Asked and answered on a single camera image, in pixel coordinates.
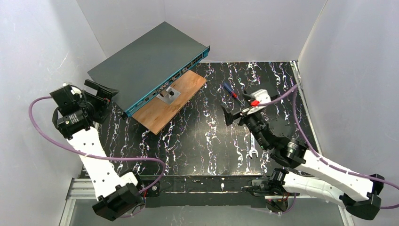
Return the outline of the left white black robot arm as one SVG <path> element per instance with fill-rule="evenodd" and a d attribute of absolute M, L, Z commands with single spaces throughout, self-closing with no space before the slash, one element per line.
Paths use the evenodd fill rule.
<path fill-rule="evenodd" d="M 50 93 L 58 107 L 53 113 L 53 124 L 67 142 L 80 152 L 80 159 L 94 187 L 96 215 L 114 221 L 127 212 L 144 209 L 145 199 L 139 193 L 140 182 L 133 172 L 119 176 L 106 159 L 96 124 L 105 121 L 111 99 L 119 93 L 96 82 L 85 80 L 85 85 L 96 90 L 88 93 L 65 83 Z"/>

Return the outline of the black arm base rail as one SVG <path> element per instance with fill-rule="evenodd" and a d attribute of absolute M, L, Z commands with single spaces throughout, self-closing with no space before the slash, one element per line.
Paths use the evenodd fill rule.
<path fill-rule="evenodd" d="M 273 195 L 253 196 L 245 191 L 258 175 L 239 176 L 164 176 L 147 194 L 146 207 L 171 206 L 249 206 L 266 207 Z"/>

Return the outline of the dark teal network switch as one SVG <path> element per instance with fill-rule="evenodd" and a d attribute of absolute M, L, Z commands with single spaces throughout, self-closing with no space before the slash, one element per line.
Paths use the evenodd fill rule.
<path fill-rule="evenodd" d="M 205 46 L 167 22 L 157 25 L 88 71 L 119 93 L 113 100 L 127 119 L 206 58 Z"/>

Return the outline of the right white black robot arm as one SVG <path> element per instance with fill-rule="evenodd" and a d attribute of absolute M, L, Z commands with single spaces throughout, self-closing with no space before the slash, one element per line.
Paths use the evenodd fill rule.
<path fill-rule="evenodd" d="M 347 168 L 332 168 L 332 162 L 316 156 L 308 146 L 293 138 L 293 127 L 280 117 L 266 120 L 258 103 L 267 103 L 265 90 L 246 95 L 252 105 L 238 112 L 223 108 L 227 125 L 238 120 L 245 125 L 260 147 L 270 151 L 279 164 L 267 179 L 256 180 L 247 191 L 252 195 L 305 194 L 333 202 L 350 214 L 373 220 L 381 209 L 383 189 L 379 174 L 357 177 Z"/>

